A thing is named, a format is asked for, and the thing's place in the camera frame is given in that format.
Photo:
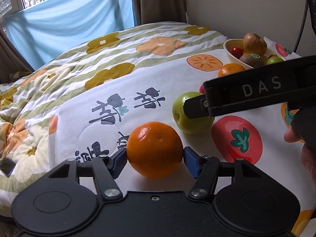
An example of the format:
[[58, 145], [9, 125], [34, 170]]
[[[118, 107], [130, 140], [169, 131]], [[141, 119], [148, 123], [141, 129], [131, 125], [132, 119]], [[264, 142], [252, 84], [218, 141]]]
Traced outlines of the person's right hand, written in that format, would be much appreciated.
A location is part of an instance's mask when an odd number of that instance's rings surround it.
[[[290, 126], [284, 134], [284, 140], [287, 143], [294, 143], [301, 140], [299, 134]], [[302, 153], [300, 156], [301, 163], [304, 168], [308, 171], [314, 185], [316, 181], [315, 172], [315, 151], [309, 149], [306, 144], [303, 145]]]

